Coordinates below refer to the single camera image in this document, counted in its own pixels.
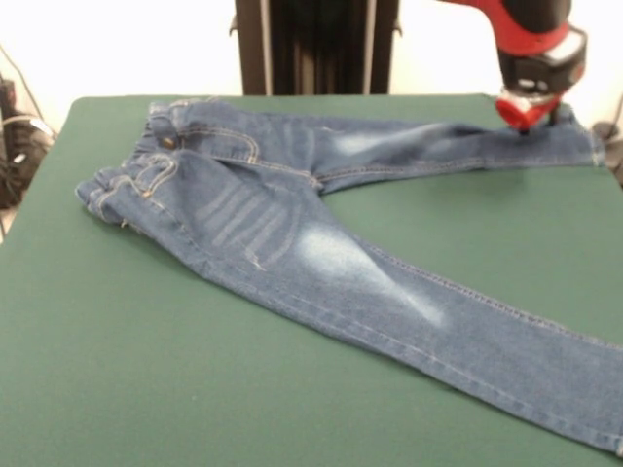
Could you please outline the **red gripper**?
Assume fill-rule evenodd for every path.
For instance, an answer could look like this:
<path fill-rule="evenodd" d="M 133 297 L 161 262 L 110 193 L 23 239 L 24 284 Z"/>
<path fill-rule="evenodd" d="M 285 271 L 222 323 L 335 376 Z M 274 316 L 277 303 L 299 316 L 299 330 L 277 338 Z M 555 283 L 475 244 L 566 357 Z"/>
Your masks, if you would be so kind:
<path fill-rule="evenodd" d="M 528 135 L 545 117 L 549 126 L 558 122 L 561 100 L 559 94 L 517 94 L 503 90 L 495 98 L 495 109 L 510 127 Z"/>

